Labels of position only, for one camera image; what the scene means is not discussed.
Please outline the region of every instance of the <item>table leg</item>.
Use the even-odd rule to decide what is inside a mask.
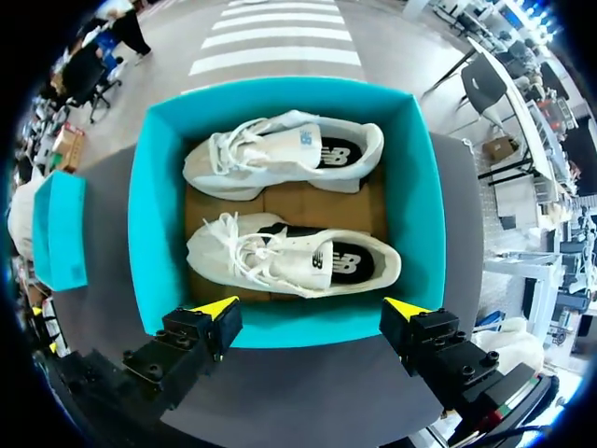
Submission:
[[[506,182],[509,182],[510,180],[520,179],[521,177],[525,177],[528,174],[529,173],[518,173],[517,175],[511,175],[510,177],[504,177],[503,179],[493,180],[493,181],[489,182],[487,185],[489,187],[493,187],[495,185],[505,184]]]
[[[514,168],[520,168],[521,166],[526,165],[527,163],[532,163],[532,158],[524,158],[521,161],[517,161],[515,163],[511,163],[507,166],[503,166],[502,168],[498,168],[497,170],[490,170],[487,173],[483,173],[482,175],[477,176],[478,180],[484,179],[485,177],[489,177],[490,175],[499,175],[500,173],[505,173],[508,170],[512,170]]]
[[[458,69],[458,67],[460,67],[466,61],[468,61],[475,53],[476,53],[475,49],[471,49],[467,54],[465,54],[465,56],[463,57],[463,59],[461,59],[460,61],[458,61],[454,67],[452,67],[450,70],[448,70],[448,72],[443,77],[441,77],[438,82],[436,82],[433,85],[433,87],[431,88],[431,90],[435,89],[437,86],[439,86],[439,84],[441,84],[446,79],[448,79],[451,76],[451,74],[454,73]]]

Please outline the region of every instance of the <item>teal shoe box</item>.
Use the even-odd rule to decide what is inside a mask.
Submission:
[[[35,276],[52,291],[87,285],[83,248],[85,179],[55,171],[35,192]]]
[[[147,333],[162,329],[161,318],[174,308],[196,303],[187,287],[185,142],[202,141],[249,119],[291,109],[380,126],[385,137],[387,243],[402,257],[402,274],[388,291],[334,300],[244,303],[244,328],[233,346],[301,347],[375,336],[380,334],[385,296],[428,309],[441,306],[446,272],[442,194],[434,149],[416,99],[344,79],[262,78],[187,93],[146,112],[132,166],[129,251]]]

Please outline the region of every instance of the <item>chair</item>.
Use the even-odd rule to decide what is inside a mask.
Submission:
[[[461,104],[459,107],[465,105],[465,100],[468,100],[473,108],[479,112],[479,118],[460,128],[454,129],[449,135],[461,131],[482,118],[488,119],[493,125],[503,131],[502,120],[500,120],[497,112],[492,110],[491,107],[496,105],[506,94],[507,86],[495,72],[485,55],[480,54],[475,61],[463,68],[460,76],[465,86],[466,95],[460,100]]]
[[[111,104],[105,99],[104,93],[115,85],[122,85],[122,81],[107,80],[108,69],[91,49],[81,49],[62,71],[62,84],[70,97],[70,104],[81,107],[85,103],[91,104],[90,123],[94,123],[93,113],[102,101],[107,108]]]

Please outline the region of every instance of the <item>cable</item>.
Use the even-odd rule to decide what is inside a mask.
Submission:
[[[514,427],[512,429],[507,429],[502,432],[498,432],[497,434],[492,434],[491,436],[485,436],[478,441],[474,441],[473,443],[466,446],[466,448],[478,448],[480,446],[487,446],[492,443],[496,443],[499,441],[503,441],[510,437],[519,436],[520,434],[524,434],[525,432],[529,431],[537,431],[537,432],[547,432],[551,429],[551,427],[545,425],[542,427]]]

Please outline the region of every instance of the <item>cardboard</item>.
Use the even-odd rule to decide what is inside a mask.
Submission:
[[[492,159],[493,163],[498,163],[511,156],[518,148],[518,143],[509,136],[499,137],[483,144],[483,152]]]
[[[76,140],[84,135],[85,133],[83,130],[72,126],[68,122],[64,123],[60,132],[58,133],[58,136],[56,137],[56,141],[52,147],[52,152],[61,154],[63,156],[67,155],[72,149],[73,145],[76,144]]]
[[[187,241],[203,225],[204,218],[212,221],[225,212],[238,212],[239,216],[267,212],[297,226],[362,231],[384,242],[387,239],[381,166],[373,171],[368,182],[356,194],[324,191],[308,182],[288,182],[267,187],[253,201],[233,202],[212,198],[187,185],[185,209]],[[238,296],[244,302],[302,300],[289,294],[223,287],[202,278],[190,266],[187,266],[187,271],[190,296],[198,304],[229,296]]]
[[[56,169],[66,173],[74,173],[81,162],[83,147],[85,146],[85,133],[80,130],[68,131],[65,126],[62,127],[59,134],[59,137],[63,134],[61,143],[55,146],[57,148],[55,152],[62,154],[62,160],[56,165]]]

